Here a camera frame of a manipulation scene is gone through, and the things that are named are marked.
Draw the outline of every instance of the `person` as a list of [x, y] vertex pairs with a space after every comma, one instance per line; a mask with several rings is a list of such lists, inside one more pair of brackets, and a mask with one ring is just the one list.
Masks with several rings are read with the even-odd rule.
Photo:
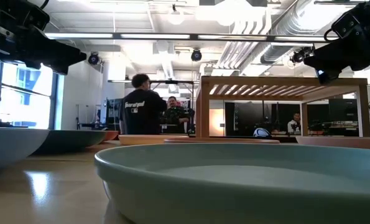
[[167, 119], [167, 124], [175, 124], [176, 126], [167, 126], [166, 133], [185, 133], [185, 123], [189, 122], [189, 116], [185, 113], [182, 106], [178, 106], [176, 97], [171, 96], [168, 98], [168, 109], [164, 113]]
[[160, 113], [167, 104], [158, 93], [150, 90], [150, 79], [146, 74], [132, 78], [135, 90], [123, 99], [123, 115], [126, 134], [160, 134]]
[[292, 120], [287, 124], [287, 132], [292, 134], [299, 133], [301, 131], [300, 121], [301, 115], [298, 112], [294, 113]]

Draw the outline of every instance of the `white shirt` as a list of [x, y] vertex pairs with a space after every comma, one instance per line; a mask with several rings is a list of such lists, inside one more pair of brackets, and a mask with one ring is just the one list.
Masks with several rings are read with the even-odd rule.
[[[297, 122], [296, 121], [294, 121], [294, 120], [292, 120], [292, 121], [290, 121], [288, 124], [287, 124], [287, 132], [288, 133], [294, 133], [294, 130], [292, 129], [292, 125], [293, 124], [297, 124]], [[295, 129], [295, 132], [300, 132], [301, 130], [299, 129], [299, 127], [297, 127], [296, 129]]]

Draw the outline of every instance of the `dark hair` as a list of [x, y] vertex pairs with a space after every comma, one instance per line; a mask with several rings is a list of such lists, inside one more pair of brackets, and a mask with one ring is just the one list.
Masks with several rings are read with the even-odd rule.
[[150, 78], [146, 74], [137, 74], [133, 76], [131, 83], [134, 88], [138, 88], [148, 80], [150, 80]]

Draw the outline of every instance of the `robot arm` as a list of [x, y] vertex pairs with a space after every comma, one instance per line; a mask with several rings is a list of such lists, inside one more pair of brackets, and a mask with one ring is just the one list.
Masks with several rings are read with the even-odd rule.
[[326, 32], [326, 40], [331, 31], [338, 39], [314, 50], [303, 61], [316, 69], [321, 84], [337, 79], [348, 66], [353, 71], [370, 66], [370, 1], [345, 12]]
[[48, 22], [48, 14], [27, 0], [0, 0], [0, 60], [36, 69], [43, 63], [62, 75], [85, 60], [77, 48], [45, 36]]

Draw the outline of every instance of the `wooden slatted frame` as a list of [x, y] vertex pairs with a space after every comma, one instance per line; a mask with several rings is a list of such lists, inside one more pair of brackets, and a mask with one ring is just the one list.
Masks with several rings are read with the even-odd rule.
[[[209, 137], [210, 100], [299, 101], [301, 117], [306, 118], [308, 102], [351, 92], [356, 92], [358, 96], [359, 135], [369, 136], [367, 80], [365, 78], [340, 78], [329, 85], [320, 85], [316, 78], [202, 77], [197, 89], [196, 135]], [[307, 127], [307, 119], [302, 119], [303, 135], [308, 134]]]

